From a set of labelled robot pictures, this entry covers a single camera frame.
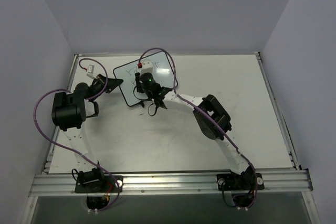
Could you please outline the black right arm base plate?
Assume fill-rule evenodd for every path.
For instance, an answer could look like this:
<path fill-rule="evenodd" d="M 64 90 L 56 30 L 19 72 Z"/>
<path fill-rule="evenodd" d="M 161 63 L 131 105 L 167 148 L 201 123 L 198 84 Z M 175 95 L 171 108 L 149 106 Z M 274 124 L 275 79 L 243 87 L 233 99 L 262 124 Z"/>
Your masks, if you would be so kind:
<path fill-rule="evenodd" d="M 224 191 L 255 190 L 254 174 L 237 175 L 235 173 L 217 174 L 218 189 Z"/>

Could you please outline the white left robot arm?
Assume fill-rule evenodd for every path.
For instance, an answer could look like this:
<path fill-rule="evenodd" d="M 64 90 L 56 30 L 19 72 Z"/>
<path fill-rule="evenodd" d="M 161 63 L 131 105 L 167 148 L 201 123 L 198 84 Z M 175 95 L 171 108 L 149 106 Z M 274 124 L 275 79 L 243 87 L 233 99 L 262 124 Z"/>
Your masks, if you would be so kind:
<path fill-rule="evenodd" d="M 81 82 L 72 93 L 59 92 L 54 96 L 52 121 L 64 132 L 71 148 L 76 151 L 79 169 L 73 169 L 71 173 L 79 186 L 88 186 L 94 192 L 105 188 L 106 179 L 101 168 L 97 167 L 99 161 L 90 147 L 84 122 L 99 115 L 96 98 L 100 96 L 100 92 L 110 93 L 122 83 L 122 79 L 98 74 L 91 85 Z"/>

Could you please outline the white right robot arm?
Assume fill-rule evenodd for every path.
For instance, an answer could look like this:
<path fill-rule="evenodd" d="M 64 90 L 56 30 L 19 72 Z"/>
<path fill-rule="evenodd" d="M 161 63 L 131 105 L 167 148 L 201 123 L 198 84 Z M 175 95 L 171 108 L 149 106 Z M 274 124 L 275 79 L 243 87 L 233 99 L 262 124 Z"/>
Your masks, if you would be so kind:
<path fill-rule="evenodd" d="M 231 117 L 215 96 L 200 98 L 178 94 L 157 83 L 149 72 L 136 73 L 135 81 L 137 90 L 146 94 L 156 109 L 183 111 L 194 116 L 203 135 L 215 141 L 227 159 L 235 186 L 244 189 L 251 184 L 256 171 L 227 134 L 232 130 Z"/>

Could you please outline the small white whiteboard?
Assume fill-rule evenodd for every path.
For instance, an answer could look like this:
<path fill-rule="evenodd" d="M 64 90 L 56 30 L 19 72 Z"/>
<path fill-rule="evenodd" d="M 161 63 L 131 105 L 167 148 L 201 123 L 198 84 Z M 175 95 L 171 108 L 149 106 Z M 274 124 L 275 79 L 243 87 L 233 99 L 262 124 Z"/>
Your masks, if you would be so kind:
<path fill-rule="evenodd" d="M 155 52 L 148 56 L 142 57 L 141 61 L 149 60 L 153 63 L 153 77 L 163 87 L 172 88 L 174 73 L 169 58 L 164 52 Z M 137 93 L 135 90 L 135 73 L 139 72 L 139 60 L 129 61 L 120 65 L 113 70 L 116 79 L 122 79 L 123 83 L 120 85 L 121 93 L 124 100 L 129 107 L 133 107 L 146 98 L 145 94 Z"/>

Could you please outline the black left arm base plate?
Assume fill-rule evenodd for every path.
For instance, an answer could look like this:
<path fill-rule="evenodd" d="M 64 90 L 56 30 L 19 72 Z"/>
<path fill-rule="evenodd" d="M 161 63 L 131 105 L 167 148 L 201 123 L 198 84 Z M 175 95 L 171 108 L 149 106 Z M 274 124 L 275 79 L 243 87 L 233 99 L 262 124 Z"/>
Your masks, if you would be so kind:
<path fill-rule="evenodd" d="M 116 179 L 119 183 L 117 187 L 116 182 L 108 175 L 104 179 L 94 179 L 83 184 L 76 183 L 75 193 L 78 194 L 93 194 L 93 193 L 118 193 L 122 192 L 123 177 L 117 175 Z"/>

